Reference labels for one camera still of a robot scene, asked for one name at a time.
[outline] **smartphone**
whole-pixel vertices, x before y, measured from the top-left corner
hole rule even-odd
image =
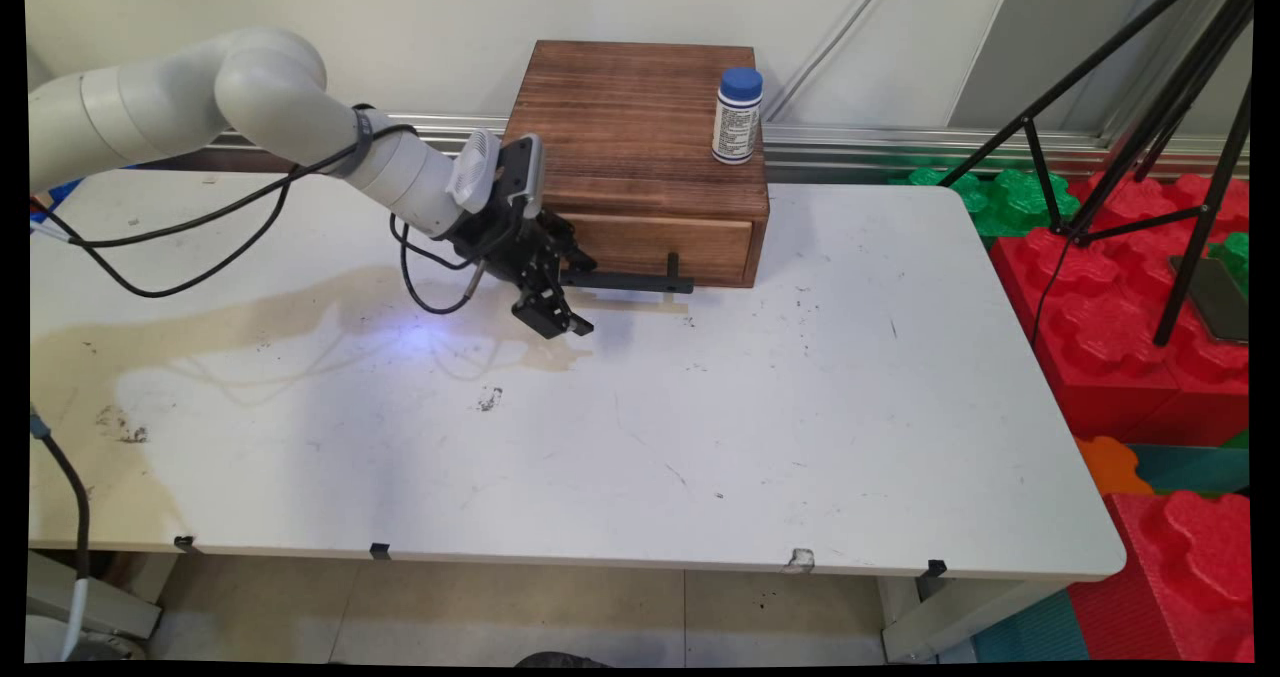
[[[1176,271],[1183,259],[1174,256],[1169,262]],[[1249,298],[1231,279],[1221,259],[1199,259],[1188,293],[1213,339],[1249,344]]]

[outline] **black cable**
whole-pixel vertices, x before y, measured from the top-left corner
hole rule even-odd
[[[1044,291],[1041,293],[1041,302],[1036,306],[1036,323],[1032,326],[1032,352],[1036,352],[1036,338],[1039,335],[1039,316],[1044,308],[1044,298],[1048,297],[1050,288],[1057,280],[1057,273],[1062,270],[1062,262],[1066,261],[1066,250],[1071,248],[1071,239],[1074,238],[1066,238],[1066,244],[1062,244],[1062,253],[1057,259],[1057,266],[1053,267],[1052,275],[1048,276],[1048,284],[1044,285]]]
[[[429,303],[422,302],[422,298],[417,297],[417,291],[413,289],[413,280],[408,276],[408,223],[404,223],[403,237],[404,238],[401,242],[401,275],[404,278],[404,288],[408,291],[408,296],[413,298],[413,302],[416,302],[419,307],[425,308],[425,311],[430,314],[452,314],[457,312],[458,308],[462,308],[462,305],[471,301],[471,294],[463,293],[462,299],[457,299],[457,302],[449,305],[449,307],[431,307]]]
[[[385,127],[385,129],[376,131],[376,133],[374,133],[370,139],[380,139],[383,138],[383,136],[398,133],[398,131],[412,131],[413,134],[417,134],[417,131],[412,125],[389,125]],[[349,145],[349,147],[339,150],[339,152],[333,154],[329,157],[321,159],[320,163],[315,163],[314,165],[293,166],[292,170],[289,170],[288,175],[284,175],[279,180],[271,182],[271,184],[265,186],[265,188],[256,189],[253,191],[253,193],[246,195],[246,197],[243,198],[238,198],[233,203],[228,203],[227,207],[215,209],[214,212],[207,212],[207,215],[196,218],[195,220],[183,221],[180,223],[180,225],[164,227],[163,229],[154,232],[143,232],[143,234],[132,235],[131,238],[122,238],[114,241],[84,241],[83,238],[81,238],[78,232],[73,229],[73,227],[68,225],[68,223],[63,220],[63,218],[54,215],[51,209],[46,209],[44,203],[37,202],[36,198],[31,198],[31,203],[32,206],[36,206],[38,211],[44,212],[44,215],[49,218],[50,221],[54,221],[55,225],[59,225],[61,230],[67,232],[67,234],[70,238],[68,243],[76,244],[76,247],[82,248],[95,262],[99,264],[99,266],[105,273],[108,273],[108,275],[113,280],[115,280],[118,285],[122,285],[122,288],[124,288],[125,291],[131,291],[131,293],[137,294],[138,297],[145,297],[150,299],[170,297],[173,294],[180,293],[180,291],[188,291],[193,288],[193,285],[197,285],[201,282],[207,280],[210,276],[216,275],[216,273],[227,267],[228,264],[234,262],[242,253],[247,252],[248,248],[253,247],[256,241],[261,239],[261,235],[265,235],[266,232],[271,229],[271,225],[274,225],[275,223],[275,218],[280,216],[280,211],[284,209],[284,200],[288,198],[289,195],[289,186],[292,186],[293,182],[302,179],[302,177],[311,175],[315,171],[320,171],[325,166],[333,165],[333,163],[339,161],[339,159],[347,157],[348,154],[355,152],[356,147],[357,145]],[[138,244],[142,243],[142,241],[163,238],[164,235],[173,235],[178,234],[178,232],[191,230],[193,229],[193,227],[207,225],[207,223],[210,221],[230,215],[230,212],[236,212],[237,209],[247,207],[248,203],[256,202],[257,198],[265,197],[265,195],[270,195],[275,189],[280,191],[280,197],[279,200],[276,200],[271,215],[266,218],[266,221],[262,223],[259,230],[253,232],[253,234],[247,241],[244,241],[244,243],[239,248],[234,250],[234,252],[229,253],[229,256],[223,261],[220,261],[219,264],[215,264],[214,267],[210,267],[210,270],[200,273],[200,275],[193,276],[193,279],[182,282],[182,284],[174,285],[173,288],[164,291],[143,291],[141,288],[137,288],[137,285],[133,285],[131,284],[131,282],[125,280],[124,276],[115,270],[115,267],[111,267],[111,264],[106,262],[106,259],[102,259],[102,256],[97,253],[99,248],[124,247],[124,244]]]
[[[385,127],[385,129],[376,131],[376,133],[374,133],[370,139],[380,139],[384,138],[384,136],[392,133],[401,133],[402,131],[412,131],[413,134],[417,134],[417,131],[412,125],[389,125]],[[333,163],[338,163],[340,161],[340,159],[348,157],[349,154],[355,152],[356,147],[357,145],[349,145],[349,147],[343,148],[329,157],[321,159],[320,163],[315,163],[314,165],[294,166],[296,171],[289,171],[288,177],[280,177],[279,180],[271,182],[271,184],[265,186],[265,188],[252,191],[252,193],[246,195],[246,197],[238,198],[233,203],[228,203],[227,207],[215,209],[215,211],[207,212],[207,215],[196,218],[195,220],[183,221],[179,223],[179,225],[173,225],[173,227],[161,227],[161,229],[159,230],[142,232],[141,235],[128,235],[128,238],[119,238],[119,239],[84,241],[79,239],[78,235],[73,235],[73,239],[69,239],[68,243],[76,244],[76,247],[92,247],[96,250],[105,250],[111,247],[125,247],[125,244],[140,244],[143,243],[143,241],[154,241],[159,238],[165,238],[165,235],[178,234],[178,232],[192,230],[196,227],[207,225],[207,223],[210,221],[228,216],[230,215],[230,212],[238,211],[238,209],[248,207],[251,203],[257,202],[257,200],[260,200],[261,197],[266,197],[266,195],[273,193],[273,191],[284,189],[285,186],[291,184],[291,182],[301,180],[302,177],[311,175],[315,171],[324,170],[325,166],[330,166],[333,165]]]
[[[1057,266],[1053,267],[1053,273],[1052,273],[1052,275],[1048,276],[1048,282],[1044,285],[1044,291],[1042,291],[1042,293],[1041,293],[1039,303],[1036,306],[1036,321],[1032,324],[1032,352],[1033,353],[1036,352],[1036,338],[1039,335],[1039,317],[1041,317],[1041,312],[1044,308],[1044,298],[1048,297],[1048,291],[1052,288],[1053,282],[1057,280],[1057,273],[1062,271],[1062,262],[1066,261],[1066,250],[1071,248],[1071,244],[1075,243],[1076,235],[1079,235],[1080,232],[1083,232],[1084,229],[1085,229],[1085,225],[1083,225],[1083,223],[1080,223],[1080,225],[1075,227],[1074,230],[1070,230],[1068,233],[1066,239],[1064,241],[1064,244],[1062,244],[1062,253],[1060,256],[1057,256]]]
[[[493,238],[492,241],[488,241],[488,243],[480,244],[480,247],[477,247],[475,250],[475,252],[476,253],[489,253],[494,248],[497,248],[498,244],[503,244],[504,241],[511,239],[512,235],[515,235],[516,232],[520,230],[520,219],[521,219],[522,212],[525,212],[525,203],[526,202],[527,202],[526,198],[516,198],[516,200],[513,200],[513,202],[512,202],[512,211],[509,212],[509,215],[511,215],[509,220],[511,221],[508,223],[507,229],[503,230],[502,234],[495,235],[495,238]],[[466,293],[462,294],[461,299],[457,299],[457,302],[449,305],[449,307],[431,307],[429,303],[424,302],[424,299],[421,297],[417,296],[417,291],[413,289],[413,279],[408,275],[408,250],[413,250],[413,252],[417,252],[417,253],[425,253],[426,257],[435,259],[436,262],[443,262],[443,261],[442,261],[442,259],[436,257],[434,253],[425,252],[425,250],[416,248],[416,247],[413,247],[410,243],[410,241],[408,241],[408,223],[407,221],[404,221],[404,227],[401,230],[401,234],[396,234],[394,227],[396,227],[396,216],[392,215],[392,230],[393,230],[392,234],[398,241],[398,243],[401,243],[401,275],[404,278],[404,288],[408,291],[408,296],[411,298],[413,298],[413,302],[416,302],[419,305],[419,307],[425,308],[425,311],[428,311],[430,314],[452,314],[452,312],[457,312],[458,308],[462,308],[462,305],[466,305],[468,302],[468,299],[471,299],[470,288],[466,291]],[[467,259],[466,262],[462,262],[458,267],[453,267],[453,269],[454,270],[461,270],[461,267],[466,267],[466,266],[468,266],[468,264],[474,264],[474,262],[475,262],[475,257],[471,257],[471,259]],[[476,284],[476,280],[471,280],[472,288],[475,287],[475,284]]]
[[[430,253],[428,252],[428,250],[422,250],[421,247],[417,247],[416,244],[411,243],[411,241],[408,241],[408,232],[404,232],[404,234],[401,235],[399,232],[396,230],[396,212],[392,212],[389,225],[393,238],[396,238],[396,241],[398,241],[398,243],[401,243],[402,247],[412,250],[413,253],[420,253],[422,257],[434,259],[434,261],[442,264],[442,266],[448,267],[449,270],[462,270],[462,267],[466,267],[467,264],[471,264],[471,259],[467,259],[466,262],[461,264],[449,262],[448,259],[440,257],[439,253]]]
[[[502,234],[495,235],[495,238],[493,238],[492,241],[486,241],[486,243],[480,244],[480,247],[475,250],[475,253],[490,253],[494,248],[498,247],[498,244],[502,244],[504,243],[504,241],[511,239],[512,234],[515,234],[515,232],[520,229],[520,215],[521,212],[525,211],[526,202],[527,202],[526,198],[513,200],[511,211],[512,218],[507,225],[507,229],[503,230]],[[401,234],[401,232],[396,230],[396,212],[392,212],[388,225],[390,227],[393,238],[396,238],[396,241],[398,241],[398,243],[401,243],[402,247],[412,250],[413,253],[420,253],[422,257],[434,259],[436,264],[442,264],[442,266],[448,267],[449,270],[465,270],[466,267],[470,267],[471,264],[476,262],[476,259],[471,257],[466,259],[463,262],[453,264],[447,261],[447,259],[440,257],[439,253],[430,253],[428,252],[428,250],[422,250],[416,244],[411,243],[411,241],[408,241],[408,232]]]
[[[216,273],[219,273],[220,270],[223,270],[224,267],[227,267],[228,264],[234,262],[237,257],[239,257],[242,253],[246,252],[246,250],[253,247],[253,243],[256,243],[256,241],[259,241],[261,238],[261,235],[265,235],[266,230],[271,229],[273,223],[275,223],[275,218],[280,216],[280,209],[284,209],[284,200],[289,197],[289,186],[292,186],[292,184],[293,184],[293,182],[285,182],[285,184],[283,186],[283,188],[280,188],[280,198],[275,200],[275,207],[271,211],[271,215],[266,218],[266,221],[262,223],[262,225],[256,232],[253,232],[253,234],[247,241],[244,241],[243,244],[239,244],[239,248],[237,248],[236,252],[229,253],[229,256],[227,256],[227,259],[224,259],[219,264],[214,264],[214,266],[211,266],[207,271],[200,273],[200,275],[192,276],[191,280],[182,282],[182,284],[173,285],[169,289],[164,289],[164,291],[146,291],[146,289],[137,288],[137,285],[133,285],[133,284],[131,284],[131,282],[125,280],[124,276],[120,276],[120,273],[116,273],[115,267],[111,267],[111,264],[109,261],[106,261],[106,259],[102,259],[102,256],[100,253],[97,253],[97,250],[93,250],[92,247],[86,247],[86,244],[82,244],[81,248],[91,259],[93,259],[93,262],[97,262],[99,266],[105,273],[108,273],[108,275],[113,280],[115,280],[115,283],[118,285],[122,285],[122,288],[131,291],[131,293],[137,294],[138,297],[145,297],[145,298],[155,299],[155,298],[161,298],[161,297],[169,297],[169,296],[173,296],[173,294],[178,294],[178,293],[180,293],[180,291],[188,291],[188,289],[193,288],[193,285],[197,285],[201,282],[207,280],[210,276],[216,275]],[[54,212],[50,212],[47,210],[45,211],[45,216],[49,218],[49,220],[54,221],[55,225],[59,225],[61,228],[61,230],[67,232],[68,235],[73,235],[73,238],[78,238],[77,232],[74,229],[72,229],[72,227],[68,225],[67,221],[63,221],[63,218],[59,218],[58,215],[54,215]]]
[[[73,493],[76,493],[76,509],[78,513],[76,526],[76,577],[77,580],[86,580],[88,577],[88,493],[84,491],[84,484],[79,480],[76,468],[72,467],[67,456],[63,454],[63,450],[55,443],[52,430],[36,413],[35,404],[31,408],[31,434],[37,440],[45,443],[49,454],[54,456],[54,462],[61,468],[63,475],[67,476],[67,481],[72,484]]]

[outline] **table leg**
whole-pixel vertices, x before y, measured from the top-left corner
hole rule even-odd
[[[945,651],[966,637],[1011,617],[1066,587],[1069,582],[1023,580],[948,580],[923,601],[904,600],[909,577],[882,577],[881,595],[891,595],[884,605],[882,632],[888,662],[922,662]]]
[[[70,612],[76,571],[47,557],[27,552],[27,610],[65,621]],[[84,630],[146,640],[160,618],[160,608],[106,582],[90,578]]]

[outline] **bottle label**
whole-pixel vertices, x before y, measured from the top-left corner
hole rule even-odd
[[[716,100],[716,131],[712,152],[724,163],[745,163],[755,148],[755,129],[759,127],[759,102],[750,108],[731,108]]]

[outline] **blue bottle cap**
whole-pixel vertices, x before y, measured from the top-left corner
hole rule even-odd
[[[764,77],[750,67],[733,67],[721,77],[721,92],[735,102],[751,102],[764,92]]]

